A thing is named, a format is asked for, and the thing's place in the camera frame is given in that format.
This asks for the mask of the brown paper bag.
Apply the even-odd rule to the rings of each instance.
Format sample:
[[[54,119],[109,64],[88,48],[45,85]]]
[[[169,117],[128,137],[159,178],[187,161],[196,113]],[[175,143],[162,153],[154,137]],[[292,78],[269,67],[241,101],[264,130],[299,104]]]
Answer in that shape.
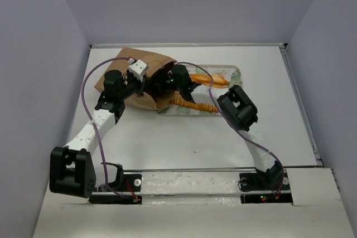
[[[160,110],[168,106],[175,91],[168,90],[160,95],[153,85],[153,80],[158,78],[163,71],[168,71],[176,60],[155,52],[128,47],[122,48],[117,57],[118,59],[109,65],[106,72],[118,70],[123,75],[127,74],[129,63],[126,59],[129,57],[141,60],[148,65],[146,72],[148,79],[145,85],[142,86],[132,74],[120,78],[117,82],[117,93],[123,98],[125,105],[148,110]]]

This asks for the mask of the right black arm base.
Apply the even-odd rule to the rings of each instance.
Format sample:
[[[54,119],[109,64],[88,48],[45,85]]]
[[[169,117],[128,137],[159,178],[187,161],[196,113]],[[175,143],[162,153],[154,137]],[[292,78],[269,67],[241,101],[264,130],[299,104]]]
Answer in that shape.
[[[260,180],[257,173],[240,173],[237,186],[241,204],[293,203],[286,171],[283,178],[280,176],[270,185]]]

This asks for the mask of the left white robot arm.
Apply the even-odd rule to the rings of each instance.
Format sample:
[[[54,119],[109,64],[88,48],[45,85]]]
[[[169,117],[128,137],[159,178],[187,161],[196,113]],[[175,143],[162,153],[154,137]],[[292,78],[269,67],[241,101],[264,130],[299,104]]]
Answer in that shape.
[[[63,147],[55,147],[50,154],[49,188],[53,193],[89,198],[97,187],[112,191],[123,185],[123,176],[108,172],[102,161],[104,180],[97,182],[92,155],[103,149],[102,139],[119,121],[125,100],[134,94],[141,95],[148,79],[148,65],[132,57],[119,57],[128,62],[126,72],[109,70],[104,74],[104,89],[93,112],[85,109],[89,121],[81,131]]]

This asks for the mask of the fake ridged spiral bread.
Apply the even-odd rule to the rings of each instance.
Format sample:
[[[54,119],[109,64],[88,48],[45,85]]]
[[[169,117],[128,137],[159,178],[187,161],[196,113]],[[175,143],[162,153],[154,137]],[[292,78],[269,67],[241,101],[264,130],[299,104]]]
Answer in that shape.
[[[170,104],[174,104],[177,106],[183,106],[190,109],[195,109],[199,111],[205,111],[210,113],[217,113],[218,109],[213,104],[205,104],[205,103],[192,103],[183,99],[183,97],[179,93],[175,93],[173,97],[169,101]]]

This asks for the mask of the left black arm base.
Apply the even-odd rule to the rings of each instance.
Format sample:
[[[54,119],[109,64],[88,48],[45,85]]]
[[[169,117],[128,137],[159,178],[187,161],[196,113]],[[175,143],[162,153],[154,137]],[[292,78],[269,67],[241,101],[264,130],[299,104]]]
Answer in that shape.
[[[123,182],[119,184],[116,180],[109,184],[105,192],[98,187],[89,197],[93,205],[140,205],[142,203],[142,174],[124,173]]]

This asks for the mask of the fake baguette bread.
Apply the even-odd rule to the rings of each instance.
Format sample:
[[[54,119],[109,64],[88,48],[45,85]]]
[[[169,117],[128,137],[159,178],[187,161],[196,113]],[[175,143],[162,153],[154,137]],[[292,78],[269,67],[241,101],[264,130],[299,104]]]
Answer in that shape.
[[[212,86],[217,88],[226,88],[230,84],[224,76],[218,74],[190,74],[190,78],[193,82],[207,86],[213,83]]]

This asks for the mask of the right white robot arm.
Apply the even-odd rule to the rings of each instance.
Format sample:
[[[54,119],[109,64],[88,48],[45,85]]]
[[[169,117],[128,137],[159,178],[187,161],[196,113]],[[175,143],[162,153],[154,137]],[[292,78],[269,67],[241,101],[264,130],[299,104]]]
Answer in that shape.
[[[250,127],[258,121],[256,105],[241,86],[230,85],[222,76],[206,70],[191,74],[186,66],[183,62],[158,71],[153,77],[154,94],[171,93],[178,106],[219,113],[244,139],[253,158],[253,177],[239,181],[243,192],[271,190],[277,195],[283,186],[283,165],[273,152],[249,136]]]

